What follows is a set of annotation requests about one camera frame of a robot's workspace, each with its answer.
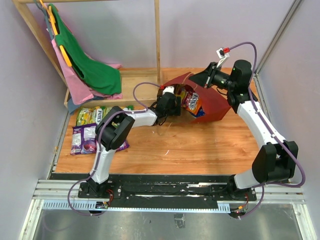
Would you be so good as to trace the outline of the purple Fox's candy bag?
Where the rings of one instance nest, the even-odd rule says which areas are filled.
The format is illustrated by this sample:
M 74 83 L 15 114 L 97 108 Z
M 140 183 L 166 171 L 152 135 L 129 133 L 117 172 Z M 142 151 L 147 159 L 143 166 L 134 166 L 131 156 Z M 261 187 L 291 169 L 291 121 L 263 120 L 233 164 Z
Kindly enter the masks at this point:
M 118 152 L 118 151 L 123 151 L 123 150 L 126 150 L 126 149 L 129 148 L 129 147 L 130 147 L 129 142 L 128 142 L 127 140 L 125 140 L 125 141 L 122 143 L 122 145 L 117 148 L 116 151 L 117 151 L 117 152 Z

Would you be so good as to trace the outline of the purple snack bag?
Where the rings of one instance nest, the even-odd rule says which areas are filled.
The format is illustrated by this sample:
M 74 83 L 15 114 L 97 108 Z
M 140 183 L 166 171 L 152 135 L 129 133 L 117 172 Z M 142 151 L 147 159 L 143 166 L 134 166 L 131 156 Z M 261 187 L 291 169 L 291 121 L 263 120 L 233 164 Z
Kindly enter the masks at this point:
M 96 153 L 96 126 L 95 123 L 90 123 L 72 127 L 71 155 Z

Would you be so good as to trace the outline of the red brown paper bag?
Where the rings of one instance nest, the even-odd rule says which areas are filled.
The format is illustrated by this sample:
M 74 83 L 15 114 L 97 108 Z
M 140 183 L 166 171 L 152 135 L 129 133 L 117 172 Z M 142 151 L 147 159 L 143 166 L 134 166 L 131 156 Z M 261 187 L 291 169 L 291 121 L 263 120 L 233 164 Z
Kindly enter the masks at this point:
M 187 72 L 183 75 L 177 76 L 162 85 L 163 90 L 167 86 L 174 86 L 174 95 L 181 98 L 181 115 L 169 116 L 167 123 L 172 125 L 186 125 L 186 124 L 202 124 L 220 121 L 224 118 L 227 112 L 231 109 L 228 101 L 214 88 L 203 88 L 196 83 L 189 80 L 189 77 L 194 75 L 192 72 Z M 184 86 L 192 88 L 200 97 L 201 107 L 205 112 L 204 116 L 194 117 L 185 108 L 182 107 L 181 90 Z

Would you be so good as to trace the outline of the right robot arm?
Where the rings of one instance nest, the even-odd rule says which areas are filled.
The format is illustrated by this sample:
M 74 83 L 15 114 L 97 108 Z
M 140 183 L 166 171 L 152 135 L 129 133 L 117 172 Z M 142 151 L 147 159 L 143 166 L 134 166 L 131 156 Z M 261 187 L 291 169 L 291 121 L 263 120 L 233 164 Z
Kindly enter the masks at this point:
M 212 62 L 204 71 L 189 77 L 204 89 L 216 86 L 226 90 L 228 104 L 246 123 L 259 147 L 251 168 L 229 177 L 226 193 L 232 200 L 240 199 L 253 187 L 289 180 L 296 170 L 298 145 L 287 141 L 272 126 L 250 89 L 251 79 L 252 65 L 243 59 L 235 61 L 230 74 Z

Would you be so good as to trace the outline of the green Fox's candy bag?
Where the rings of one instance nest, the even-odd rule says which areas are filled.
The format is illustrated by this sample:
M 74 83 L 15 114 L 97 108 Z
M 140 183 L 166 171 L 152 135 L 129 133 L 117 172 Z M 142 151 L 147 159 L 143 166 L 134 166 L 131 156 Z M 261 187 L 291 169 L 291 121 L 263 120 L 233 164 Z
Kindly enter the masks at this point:
M 81 107 L 76 116 L 76 126 L 87 124 L 98 125 L 100 120 L 102 120 L 110 110 L 111 107 L 107 106 Z
M 124 111 L 124 113 L 120 113 L 116 115 L 110 122 L 113 126 L 119 126 L 127 117 L 131 117 L 131 112 L 134 110 L 133 105 L 128 105 L 126 107 L 114 106 L 111 108 L 113 112 Z

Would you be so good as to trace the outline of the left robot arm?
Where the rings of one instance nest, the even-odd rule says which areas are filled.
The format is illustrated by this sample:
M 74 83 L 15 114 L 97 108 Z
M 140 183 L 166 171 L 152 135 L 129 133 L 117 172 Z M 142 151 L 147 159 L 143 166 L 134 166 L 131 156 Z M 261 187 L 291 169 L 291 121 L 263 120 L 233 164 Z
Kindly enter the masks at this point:
M 117 149 L 125 142 L 132 128 L 161 126 L 169 116 L 181 115 L 181 97 L 166 92 L 145 110 L 125 111 L 114 106 L 95 130 L 97 150 L 93 167 L 81 181 L 78 197 L 103 198 L 111 193 L 108 182 L 110 167 Z

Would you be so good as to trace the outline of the orange Fox's candy bag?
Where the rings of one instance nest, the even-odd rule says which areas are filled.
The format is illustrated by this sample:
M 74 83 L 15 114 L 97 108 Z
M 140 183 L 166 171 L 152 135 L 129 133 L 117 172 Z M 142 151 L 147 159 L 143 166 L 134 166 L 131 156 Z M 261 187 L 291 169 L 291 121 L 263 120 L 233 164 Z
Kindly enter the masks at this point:
M 182 87 L 180 95 L 182 100 L 181 106 L 196 117 L 202 107 L 199 94 L 186 85 Z

